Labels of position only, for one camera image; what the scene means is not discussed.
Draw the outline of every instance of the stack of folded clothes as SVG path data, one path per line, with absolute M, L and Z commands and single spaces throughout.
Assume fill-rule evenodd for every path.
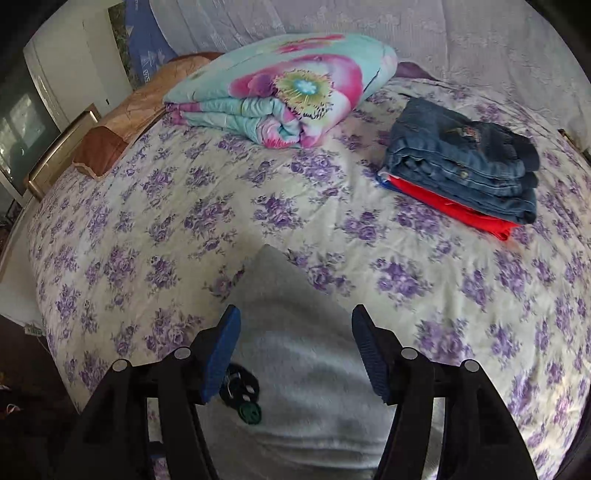
M 507 240 L 534 223 L 540 158 L 528 138 L 412 98 L 392 126 L 380 183 Z

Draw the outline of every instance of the dark floor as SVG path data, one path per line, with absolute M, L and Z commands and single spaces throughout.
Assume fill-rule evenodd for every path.
M 35 400 L 24 409 L 26 436 L 6 431 L 0 420 L 0 477 L 11 480 L 48 478 L 47 460 L 53 459 L 56 435 L 67 435 L 76 410 L 57 372 L 50 354 L 36 337 L 0 316 L 0 372 L 2 383 Z

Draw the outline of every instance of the pillow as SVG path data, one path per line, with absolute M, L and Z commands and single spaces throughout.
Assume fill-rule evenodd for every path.
M 72 164 L 81 173 L 100 180 L 122 153 L 162 117 L 164 94 L 208 63 L 207 58 L 195 54 L 163 65 L 150 82 L 129 95 L 86 134 L 74 152 Z

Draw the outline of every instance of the turquoise floral blanket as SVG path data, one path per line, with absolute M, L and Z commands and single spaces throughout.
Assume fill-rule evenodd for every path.
M 174 87 L 175 124 L 217 127 L 268 148 L 313 147 L 396 72 L 364 35 L 279 35 L 226 53 Z

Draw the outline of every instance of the folded red cloth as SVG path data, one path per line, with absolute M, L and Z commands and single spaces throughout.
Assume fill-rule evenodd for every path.
M 519 226 L 516 223 L 480 213 L 393 175 L 389 175 L 388 180 L 398 190 L 423 202 L 425 205 L 460 220 L 466 225 L 491 233 L 499 240 L 506 241 L 511 236 L 511 229 Z

